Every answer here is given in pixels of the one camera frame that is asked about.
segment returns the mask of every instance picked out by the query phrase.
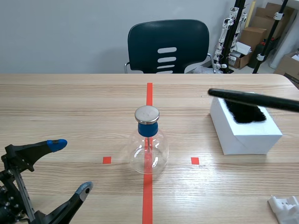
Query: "blue flask neck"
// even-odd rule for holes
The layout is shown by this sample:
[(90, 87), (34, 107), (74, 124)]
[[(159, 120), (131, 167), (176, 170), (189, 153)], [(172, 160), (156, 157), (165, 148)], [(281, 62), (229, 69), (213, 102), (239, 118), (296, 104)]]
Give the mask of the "blue flask neck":
[(157, 134), (158, 130), (158, 122), (151, 125), (143, 125), (138, 123), (138, 132), (143, 137), (152, 137)]

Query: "red tape marker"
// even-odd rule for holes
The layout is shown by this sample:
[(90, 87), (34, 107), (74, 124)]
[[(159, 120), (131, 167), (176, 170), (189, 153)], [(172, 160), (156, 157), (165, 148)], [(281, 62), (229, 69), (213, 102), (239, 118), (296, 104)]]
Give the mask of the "red tape marker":
[[(146, 105), (153, 106), (153, 83), (148, 83), (146, 92)], [(150, 152), (148, 152), (147, 138), (145, 138), (144, 172), (152, 173), (152, 145), (153, 138), (150, 138)], [(143, 175), (143, 205), (142, 224), (153, 224), (153, 174)]]
[(198, 157), (191, 157), (191, 164), (199, 165), (199, 158)]
[(103, 164), (110, 164), (111, 163), (111, 156), (103, 157)]

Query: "black brush handle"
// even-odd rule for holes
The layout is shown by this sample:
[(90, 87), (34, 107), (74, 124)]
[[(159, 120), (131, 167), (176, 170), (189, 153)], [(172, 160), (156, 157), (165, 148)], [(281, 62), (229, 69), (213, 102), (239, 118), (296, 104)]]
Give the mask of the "black brush handle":
[(283, 99), (277, 97), (269, 97), (265, 95), (233, 91), (209, 89), (210, 96), (223, 98), (240, 104), (257, 105), (270, 108), (276, 108), (285, 111), (299, 112), (299, 101)]

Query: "chair leg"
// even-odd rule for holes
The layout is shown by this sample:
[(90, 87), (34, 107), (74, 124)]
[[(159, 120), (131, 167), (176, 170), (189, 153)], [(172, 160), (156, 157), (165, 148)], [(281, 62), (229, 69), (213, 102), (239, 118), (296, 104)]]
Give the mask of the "chair leg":
[(128, 73), (128, 70), (127, 70), (127, 65), (128, 64), (130, 64), (130, 62), (128, 62), (128, 63), (125, 63), (125, 74), (127, 74)]
[(213, 62), (213, 58), (212, 58), (212, 55), (211, 54), (207, 54), (209, 57), (210, 57), (210, 59), (211, 59), (211, 63), (212, 63), (212, 67), (213, 67), (213, 72), (214, 72), (214, 74), (216, 74), (216, 68), (215, 68), (215, 65), (214, 65), (214, 62)]

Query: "black bristles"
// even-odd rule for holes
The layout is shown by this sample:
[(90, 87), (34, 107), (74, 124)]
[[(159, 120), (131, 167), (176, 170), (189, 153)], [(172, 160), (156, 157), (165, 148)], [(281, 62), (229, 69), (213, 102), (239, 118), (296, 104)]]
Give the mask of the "black bristles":
[(237, 123), (247, 124), (254, 121), (261, 122), (267, 119), (257, 106), (239, 104), (228, 100), (225, 100), (225, 103)]

